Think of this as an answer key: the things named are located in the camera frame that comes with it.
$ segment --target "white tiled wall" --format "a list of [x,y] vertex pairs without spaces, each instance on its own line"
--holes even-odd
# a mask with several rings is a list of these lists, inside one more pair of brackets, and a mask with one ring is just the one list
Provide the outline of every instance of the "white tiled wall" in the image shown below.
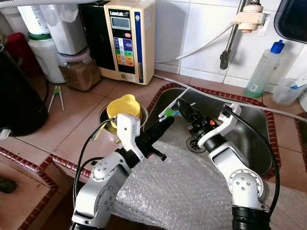
[[[236,52],[230,56],[228,69],[220,70],[219,66],[220,54],[225,50],[230,31],[204,50],[182,60],[158,63],[156,69],[245,87],[263,51],[282,39],[285,43],[283,60],[267,90],[272,91],[285,75],[298,78],[307,72],[307,47],[285,40],[276,33],[273,22],[280,1],[260,0],[265,13],[271,15],[266,35],[242,34],[237,40]],[[238,4],[239,0],[158,0],[156,59],[170,59],[206,43],[230,23]]]

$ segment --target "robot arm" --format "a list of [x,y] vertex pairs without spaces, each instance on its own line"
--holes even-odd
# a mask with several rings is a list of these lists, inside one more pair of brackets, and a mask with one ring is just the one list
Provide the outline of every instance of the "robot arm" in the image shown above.
[[[232,214],[234,230],[269,230],[270,208],[265,205],[268,194],[261,177],[248,167],[248,161],[240,150],[224,138],[230,132],[236,119],[221,113],[217,126],[209,117],[203,117],[183,99],[177,100],[180,113],[189,124],[189,131],[198,141],[200,148],[206,148],[209,158],[224,176],[232,193]],[[228,105],[237,115],[241,113],[238,105]]]
[[152,145],[174,122],[169,117],[140,135],[140,119],[126,114],[117,116],[117,135],[123,147],[94,166],[88,182],[76,198],[71,230],[103,230],[111,216],[118,191],[131,174],[131,169],[152,154],[161,160],[166,156]]

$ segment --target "hose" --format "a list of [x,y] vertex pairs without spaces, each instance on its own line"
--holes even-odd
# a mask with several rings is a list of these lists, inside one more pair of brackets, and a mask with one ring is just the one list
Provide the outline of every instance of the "hose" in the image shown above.
[[204,43],[201,45],[201,47],[191,50],[185,54],[182,54],[178,57],[174,57],[174,58],[170,58],[170,59],[165,59],[165,60],[156,60],[155,63],[163,63],[163,62],[169,62],[169,61],[176,61],[182,58],[185,58],[187,56],[190,56],[198,51],[201,51],[202,49],[204,49],[205,47],[207,47],[208,45],[210,45],[213,41],[215,41],[217,38],[219,38],[220,36],[222,36],[224,33],[226,33],[227,30],[229,30],[232,26],[234,25],[233,22],[231,22],[224,30],[222,30],[217,36],[215,36],[214,38],[210,39],[208,42]]
[[34,6],[34,5],[53,5],[53,4],[81,4],[90,3],[95,0],[10,0],[0,1],[0,9],[17,6]]
[[216,100],[219,100],[221,102],[224,102],[224,103],[229,103],[229,104],[238,104],[240,106],[243,106],[243,107],[250,107],[250,108],[255,108],[255,109],[260,109],[260,110],[264,110],[264,111],[269,111],[269,112],[272,112],[272,113],[276,113],[276,114],[281,114],[281,115],[284,115],[284,116],[288,116],[288,117],[292,117],[294,119],[297,119],[297,120],[300,120],[300,121],[304,121],[307,123],[307,119],[304,119],[300,116],[297,116],[297,115],[294,115],[294,114],[291,114],[291,113],[287,113],[287,112],[284,112],[284,111],[280,111],[280,110],[277,110],[277,109],[271,109],[271,108],[268,108],[268,107],[263,107],[263,106],[258,106],[258,105],[253,105],[253,104],[248,104],[248,103],[243,103],[243,102],[237,102],[237,101],[231,101],[231,100],[228,100],[228,99],[225,99],[225,98],[221,98],[221,97],[217,97],[217,96],[214,96],[214,95],[211,95],[209,93],[205,93],[205,92],[202,92],[200,90],[197,90],[189,85],[186,85],[186,84],[183,84],[177,80],[173,80],[173,79],[170,79],[170,78],[166,78],[166,77],[162,77],[162,76],[159,76],[159,75],[154,75],[156,78],[160,78],[160,79],[163,79],[163,80],[166,80],[166,81],[170,81],[170,82],[173,82],[173,83],[176,83],[178,85],[181,85],[185,88],[187,87],[190,87],[190,90],[194,91],[194,92],[197,92],[197,93],[200,93],[206,97],[210,97],[212,99],[216,99]]

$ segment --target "drain hole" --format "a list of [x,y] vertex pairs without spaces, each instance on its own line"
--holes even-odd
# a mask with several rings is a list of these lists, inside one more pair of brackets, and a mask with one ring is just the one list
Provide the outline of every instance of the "drain hole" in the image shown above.
[[206,149],[201,149],[198,144],[197,144],[197,140],[193,139],[193,137],[189,137],[187,140],[186,140],[186,146],[187,148],[194,152],[194,153],[203,153],[206,151]]

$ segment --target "bubble wrap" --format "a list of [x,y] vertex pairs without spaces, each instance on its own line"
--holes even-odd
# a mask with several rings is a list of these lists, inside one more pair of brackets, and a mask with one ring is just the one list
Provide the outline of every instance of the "bubble wrap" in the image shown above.
[[[231,230],[231,194],[208,160],[156,142],[165,153],[138,164],[120,189],[113,214],[167,230]],[[269,183],[271,203],[274,184]],[[281,187],[272,230],[306,230],[307,194]]]

